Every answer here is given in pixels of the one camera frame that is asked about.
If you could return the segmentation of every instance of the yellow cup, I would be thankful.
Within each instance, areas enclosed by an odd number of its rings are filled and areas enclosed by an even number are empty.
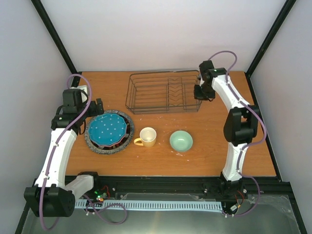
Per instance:
[[[156,131],[154,128],[143,128],[140,132],[140,137],[134,140],[135,145],[152,147],[156,143]]]

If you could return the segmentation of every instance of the blue plate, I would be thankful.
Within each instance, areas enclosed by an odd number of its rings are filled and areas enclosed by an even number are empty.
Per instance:
[[[125,120],[113,113],[97,116],[89,128],[89,137],[98,146],[112,147],[118,144],[126,135],[127,124]]]

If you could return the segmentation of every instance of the wooden table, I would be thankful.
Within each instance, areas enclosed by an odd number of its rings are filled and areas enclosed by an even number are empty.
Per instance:
[[[114,155],[92,152],[83,136],[78,136],[72,148],[67,175],[82,171],[97,171],[101,176],[219,176],[227,155],[228,143],[223,136],[227,110],[216,95],[212,102],[204,101],[197,113],[134,115],[125,107],[129,76],[133,72],[84,72],[93,90],[93,100],[102,98],[104,109],[127,113],[135,124],[134,139],[144,127],[157,131],[154,147],[146,148],[131,143]],[[231,79],[241,95],[253,103],[243,72],[231,72]],[[174,131],[189,132],[194,140],[191,150],[175,152],[169,137]],[[258,135],[254,141],[262,138]],[[253,176],[275,176],[265,143],[248,149],[243,173]]]

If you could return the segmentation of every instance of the mint green bowl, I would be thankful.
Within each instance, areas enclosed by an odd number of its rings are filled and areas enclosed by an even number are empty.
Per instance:
[[[192,136],[185,131],[175,131],[170,136],[171,147],[178,152],[188,151],[193,145]]]

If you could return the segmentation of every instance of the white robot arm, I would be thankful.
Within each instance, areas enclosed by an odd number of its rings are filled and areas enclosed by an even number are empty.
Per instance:
[[[213,78],[212,88],[219,94],[228,112],[235,107],[244,108],[244,106],[240,104],[240,102],[234,96],[232,91],[229,89],[229,86],[228,86],[229,83],[233,87],[233,90],[234,92],[236,92],[239,99],[242,100],[247,105],[249,105],[249,103],[243,99],[241,94],[233,86],[230,76],[228,76],[228,82],[226,82],[225,75],[219,75]],[[242,176],[237,172],[236,165],[237,165],[239,153],[242,150],[243,146],[245,145],[247,145],[247,143],[238,144],[237,146],[234,146],[233,143],[231,142],[228,143],[228,153],[227,153],[226,163],[222,171],[223,176],[225,177],[227,181],[236,181],[242,178]],[[240,158],[240,162],[239,162],[240,171],[242,171],[247,148],[248,147],[246,147],[243,150],[242,156]]]
[[[42,211],[43,216],[47,217],[68,217],[74,211],[75,201],[87,191],[96,189],[96,172],[80,173],[75,180],[65,185],[69,154],[81,126],[84,124],[85,127],[87,117],[104,113],[100,98],[97,102],[88,98],[91,97],[88,97],[86,86],[63,92],[63,105],[52,120],[51,142],[44,166],[34,186],[26,188],[24,192],[24,198],[36,216]]]
[[[242,178],[240,173],[248,148],[246,145],[257,134],[257,119],[241,102],[251,107],[257,114],[259,109],[256,106],[250,106],[241,96],[230,76],[226,77],[227,72],[224,68],[215,69],[212,61],[208,60],[202,62],[199,69],[200,85],[194,87],[195,98],[212,101],[217,92],[229,112],[223,129],[225,139],[228,141],[228,153],[221,176],[229,182],[238,181]]]

